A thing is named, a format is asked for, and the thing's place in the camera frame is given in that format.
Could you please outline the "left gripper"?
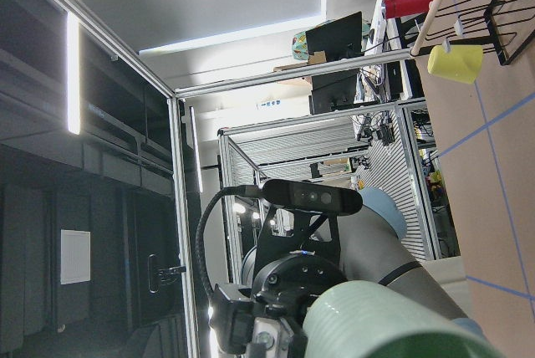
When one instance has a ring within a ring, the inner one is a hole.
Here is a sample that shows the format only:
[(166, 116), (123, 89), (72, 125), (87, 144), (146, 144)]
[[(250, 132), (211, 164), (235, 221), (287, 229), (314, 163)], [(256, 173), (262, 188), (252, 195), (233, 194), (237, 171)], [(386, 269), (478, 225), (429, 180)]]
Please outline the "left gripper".
[(255, 276), (251, 296), (237, 284), (216, 285), (209, 325), (222, 352), (241, 357), (304, 357), (306, 295), (320, 295), (347, 279), (326, 258), (290, 253)]

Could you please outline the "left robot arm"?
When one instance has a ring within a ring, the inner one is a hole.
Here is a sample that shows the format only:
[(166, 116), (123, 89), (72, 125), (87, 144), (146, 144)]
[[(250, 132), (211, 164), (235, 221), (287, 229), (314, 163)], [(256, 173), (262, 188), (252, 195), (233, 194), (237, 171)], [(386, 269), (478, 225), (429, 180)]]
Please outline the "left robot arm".
[(226, 187), (270, 215), (244, 262), (249, 285), (207, 285), (219, 348), (247, 357), (489, 357), (480, 326), (402, 245), (405, 220), (377, 188), (270, 180)]

